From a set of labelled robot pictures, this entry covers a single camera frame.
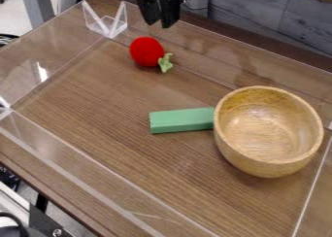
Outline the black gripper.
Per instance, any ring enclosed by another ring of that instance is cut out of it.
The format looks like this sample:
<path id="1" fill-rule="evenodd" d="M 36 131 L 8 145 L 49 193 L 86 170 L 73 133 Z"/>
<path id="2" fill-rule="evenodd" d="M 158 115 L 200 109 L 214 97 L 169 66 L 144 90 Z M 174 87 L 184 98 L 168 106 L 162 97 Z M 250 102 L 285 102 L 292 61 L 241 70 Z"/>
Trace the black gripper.
<path id="1" fill-rule="evenodd" d="M 161 19 L 162 28 L 169 28 L 180 19 L 180 3 L 186 0 L 161 0 L 161 10 L 157 0 L 138 0 L 141 16 L 148 25 Z"/>

